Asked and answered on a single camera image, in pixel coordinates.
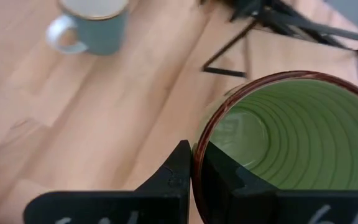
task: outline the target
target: gold mug rim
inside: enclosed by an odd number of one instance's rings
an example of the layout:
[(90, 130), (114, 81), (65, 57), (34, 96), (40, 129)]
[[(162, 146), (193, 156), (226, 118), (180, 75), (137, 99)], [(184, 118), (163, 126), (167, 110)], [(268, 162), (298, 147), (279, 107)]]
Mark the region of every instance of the gold mug rim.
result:
[(82, 19), (86, 19), (86, 20), (89, 20), (89, 21), (103, 21), (103, 20), (112, 19), (112, 18), (114, 18), (114, 17), (117, 17), (117, 16), (121, 15), (122, 12), (125, 11), (126, 7), (128, 6), (128, 3), (129, 3), (129, 1), (127, 1), (127, 2), (125, 3), (125, 5), (122, 7), (122, 9), (118, 10), (117, 12), (115, 12), (115, 13), (113, 13), (113, 14), (111, 14), (111, 15), (92, 17), (92, 16), (81, 15), (80, 13), (77, 13), (77, 12), (75, 12), (75, 11), (73, 11), (73, 10), (67, 8), (67, 7), (62, 3), (62, 0), (57, 0), (57, 4), (58, 4), (58, 6), (59, 6), (62, 10), (64, 10), (64, 11), (70, 13), (70, 14), (73, 15), (73, 16), (76, 16), (76, 17), (79, 17), (79, 18), (82, 18)]

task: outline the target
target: mug handle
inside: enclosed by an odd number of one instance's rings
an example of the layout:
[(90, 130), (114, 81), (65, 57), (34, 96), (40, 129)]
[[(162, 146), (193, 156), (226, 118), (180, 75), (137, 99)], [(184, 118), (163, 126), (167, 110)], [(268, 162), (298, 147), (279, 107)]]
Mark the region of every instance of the mug handle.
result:
[(69, 46), (61, 46), (58, 43), (59, 39), (68, 29), (72, 29), (76, 27), (77, 25), (72, 18), (66, 15), (60, 16), (59, 18), (55, 19), (48, 27), (47, 30), (48, 43), (53, 48), (64, 54), (77, 54), (77, 53), (84, 52), (86, 49), (88, 49), (88, 47), (80, 41), (77, 41), (77, 43)]

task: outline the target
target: wooden table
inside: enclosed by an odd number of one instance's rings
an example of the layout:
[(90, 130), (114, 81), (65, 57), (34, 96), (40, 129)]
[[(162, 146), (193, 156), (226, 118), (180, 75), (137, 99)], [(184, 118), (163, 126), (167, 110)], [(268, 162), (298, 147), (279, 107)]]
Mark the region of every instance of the wooden table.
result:
[[(193, 138), (206, 105), (249, 81), (200, 72), (249, 23), (228, 24), (219, 4), (131, 1), (122, 50), (98, 57), (52, 50), (44, 32), (55, 3), (18, 1), (0, 0), (0, 223), (22, 223), (26, 203), (51, 190), (135, 189)], [(258, 30), (214, 66), (358, 84), (353, 52)], [(201, 223), (191, 200), (190, 223)]]

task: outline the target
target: black tripod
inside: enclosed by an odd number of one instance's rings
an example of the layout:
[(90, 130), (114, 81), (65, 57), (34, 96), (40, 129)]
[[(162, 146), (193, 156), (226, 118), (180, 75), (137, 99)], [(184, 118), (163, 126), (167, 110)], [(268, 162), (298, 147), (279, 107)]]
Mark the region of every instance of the black tripod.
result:
[[(232, 22), (238, 17), (244, 15), (252, 16), (254, 20), (203, 65), (202, 69), (204, 72), (245, 77), (245, 72), (213, 68), (210, 67), (210, 65), (227, 50), (229, 50), (237, 41), (245, 37), (248, 31), (254, 28), (257, 24), (269, 27), (273, 30), (273, 32), (281, 35), (287, 35), (298, 39), (301, 38), (304, 40), (310, 40), (311, 37), (314, 41), (320, 44), (354, 50), (358, 53), (358, 49), (349, 49), (329, 36), (336, 35), (348, 39), (358, 40), (358, 33), (311, 22), (301, 14), (297, 13), (292, 7), (286, 5), (280, 0), (237, 0), (237, 7), (230, 18), (230, 21)], [(290, 26), (296, 27), (301, 32), (292, 29)]]

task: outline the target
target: mug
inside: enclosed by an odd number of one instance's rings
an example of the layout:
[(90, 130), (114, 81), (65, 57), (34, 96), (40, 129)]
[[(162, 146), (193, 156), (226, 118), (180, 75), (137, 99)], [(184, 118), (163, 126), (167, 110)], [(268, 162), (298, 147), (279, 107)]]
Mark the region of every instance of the mug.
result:
[[(58, 0), (63, 15), (47, 30), (47, 41), (64, 54), (87, 51), (107, 55), (118, 51), (124, 39), (127, 21), (127, 0)], [(73, 45), (58, 42), (69, 29), (76, 32)]]
[(278, 189), (358, 190), (357, 86), (318, 72), (282, 72), (240, 85), (208, 109), (193, 146), (200, 213), (209, 142)]

